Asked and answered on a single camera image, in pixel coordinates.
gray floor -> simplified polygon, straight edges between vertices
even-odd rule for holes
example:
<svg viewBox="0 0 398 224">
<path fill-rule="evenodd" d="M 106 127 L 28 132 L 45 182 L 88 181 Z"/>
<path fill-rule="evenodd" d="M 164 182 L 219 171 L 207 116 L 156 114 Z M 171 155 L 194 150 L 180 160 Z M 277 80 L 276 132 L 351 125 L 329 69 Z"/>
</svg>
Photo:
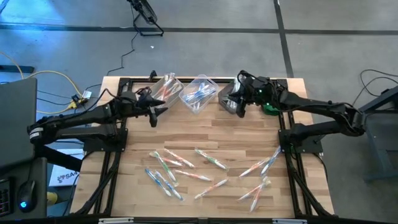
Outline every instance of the gray floor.
<svg viewBox="0 0 398 224">
<path fill-rule="evenodd" d="M 398 30 L 398 2 L 393 0 L 280 0 L 286 29 Z M 164 27 L 276 29 L 272 0 L 151 0 Z M 0 14 L 2 23 L 66 26 L 131 27 L 125 0 L 10 0 Z M 20 65 L 67 73 L 81 88 L 101 83 L 106 72 L 120 66 L 120 55 L 130 51 L 135 32 L 65 32 L 0 30 L 0 50 Z M 308 95 L 319 100 L 352 102 L 361 90 L 358 73 L 367 68 L 398 74 L 396 35 L 287 35 L 294 77 L 304 78 Z M 148 75 L 175 72 L 194 76 L 232 76 L 245 69 L 255 75 L 286 77 L 279 34 L 166 33 L 141 37 L 136 51 L 124 58 L 123 70 L 111 75 Z M 8 63 L 0 58 L 0 63 Z M 367 73 L 369 81 L 377 74 Z M 16 73 L 2 73 L 13 81 Z M 40 75 L 39 89 L 65 96 L 75 94 L 62 77 Z M 371 91 L 380 93 L 393 83 L 376 81 Z M 39 94 L 63 102 L 62 99 Z M 373 99 L 363 93 L 361 106 Z M 63 106 L 38 101 L 38 109 L 57 111 Z M 325 118 L 314 116 L 315 122 Z M 366 137 L 340 134 L 322 141 L 328 168 L 331 199 L 337 215 L 398 222 L 398 180 L 365 184 L 374 172 L 374 159 Z M 49 215 L 59 215 L 52 208 Z"/>
</svg>

keyboard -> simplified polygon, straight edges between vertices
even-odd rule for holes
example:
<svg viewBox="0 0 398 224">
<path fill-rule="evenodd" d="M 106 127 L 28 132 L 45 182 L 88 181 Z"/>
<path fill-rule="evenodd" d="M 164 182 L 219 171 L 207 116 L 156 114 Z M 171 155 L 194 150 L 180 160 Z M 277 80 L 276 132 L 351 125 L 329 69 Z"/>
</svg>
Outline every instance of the keyboard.
<svg viewBox="0 0 398 224">
<path fill-rule="evenodd" d="M 12 213 L 12 179 L 0 180 L 0 217 Z"/>
</svg>

computer mouse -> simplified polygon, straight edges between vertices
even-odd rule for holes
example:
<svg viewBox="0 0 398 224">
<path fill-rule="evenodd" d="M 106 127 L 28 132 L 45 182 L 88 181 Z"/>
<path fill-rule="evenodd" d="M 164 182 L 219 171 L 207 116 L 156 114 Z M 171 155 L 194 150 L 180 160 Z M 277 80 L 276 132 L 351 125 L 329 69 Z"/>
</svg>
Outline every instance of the computer mouse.
<svg viewBox="0 0 398 224">
<path fill-rule="evenodd" d="M 22 212 L 32 211 L 37 203 L 36 182 L 28 180 L 24 182 L 18 189 L 17 203 L 19 210 Z"/>
</svg>

wooden tabletop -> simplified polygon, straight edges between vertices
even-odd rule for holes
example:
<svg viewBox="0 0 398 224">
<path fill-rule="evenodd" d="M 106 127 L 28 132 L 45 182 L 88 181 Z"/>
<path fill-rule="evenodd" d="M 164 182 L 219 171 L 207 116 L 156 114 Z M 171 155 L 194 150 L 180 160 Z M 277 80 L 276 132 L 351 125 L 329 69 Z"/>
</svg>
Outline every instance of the wooden tabletop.
<svg viewBox="0 0 398 224">
<path fill-rule="evenodd" d="M 120 77 L 104 77 L 102 90 L 109 89 L 116 94 Z M 289 91 L 307 97 L 301 78 L 288 78 Z M 133 90 L 152 83 L 136 83 Z M 111 96 L 105 94 L 100 104 Z M 295 122 L 312 124 L 309 113 L 295 111 Z M 217 97 L 200 114 L 191 113 L 178 101 L 158 118 L 156 128 L 151 128 L 148 117 L 129 118 L 129 137 L 126 151 L 122 154 L 118 180 L 114 195 L 113 217 L 211 217 L 211 218 L 291 218 L 294 216 L 289 181 L 284 156 L 279 156 L 268 171 L 271 185 L 261 192 L 257 209 L 250 213 L 252 198 L 238 203 L 236 200 L 261 183 L 255 170 L 239 179 L 243 171 L 257 161 L 273 155 L 278 146 L 277 116 L 268 116 L 257 106 L 247 106 L 244 118 L 229 114 L 219 104 Z M 204 150 L 229 167 L 226 172 L 210 164 L 193 150 Z M 187 172 L 205 175 L 214 179 L 205 182 L 184 175 L 175 174 L 179 186 L 177 191 L 184 197 L 179 201 L 168 197 L 144 172 L 148 167 L 158 170 L 167 178 L 164 170 L 149 153 L 157 150 L 168 157 L 164 148 L 184 157 L 196 169 L 185 168 Z M 103 152 L 95 152 L 83 161 L 80 178 L 73 199 L 71 211 L 83 206 L 98 185 L 103 162 Z M 302 154 L 308 188 L 326 210 L 333 213 L 325 172 L 320 161 L 311 154 Z M 215 189 L 203 198 L 194 196 L 207 187 L 228 178 L 225 185 Z M 300 208 L 304 211 L 302 193 L 298 190 Z"/>
</svg>

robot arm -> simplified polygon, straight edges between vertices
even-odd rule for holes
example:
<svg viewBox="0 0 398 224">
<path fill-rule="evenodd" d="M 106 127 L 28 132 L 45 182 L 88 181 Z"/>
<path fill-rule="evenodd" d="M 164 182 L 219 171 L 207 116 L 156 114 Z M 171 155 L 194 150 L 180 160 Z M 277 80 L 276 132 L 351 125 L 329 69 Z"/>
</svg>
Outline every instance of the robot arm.
<svg viewBox="0 0 398 224">
<path fill-rule="evenodd" d="M 237 103 L 236 114 L 243 118 L 246 105 L 270 104 L 280 112 L 305 111 L 333 118 L 335 121 L 305 126 L 296 124 L 292 127 L 290 138 L 301 141 L 309 136 L 342 133 L 347 136 L 360 136 L 364 133 L 365 115 L 348 103 L 333 103 L 301 98 L 287 91 L 277 80 L 255 77 L 242 70 L 238 74 L 240 89 L 229 95 Z"/>
<path fill-rule="evenodd" d="M 97 106 L 91 111 L 86 110 L 69 115 L 45 116 L 35 124 L 27 127 L 30 142 L 35 145 L 50 144 L 59 139 L 60 135 L 69 128 L 91 123 L 115 124 L 117 120 L 122 118 L 138 118 L 138 116 L 142 115 L 149 116 L 150 125 L 156 127 L 158 115 L 166 111 L 167 108 L 154 107 L 165 102 L 153 99 L 148 87 L 140 89 L 136 93 L 131 91 L 124 92 L 121 96 L 113 96 L 111 94 L 114 97 L 111 101 Z"/>
</svg>

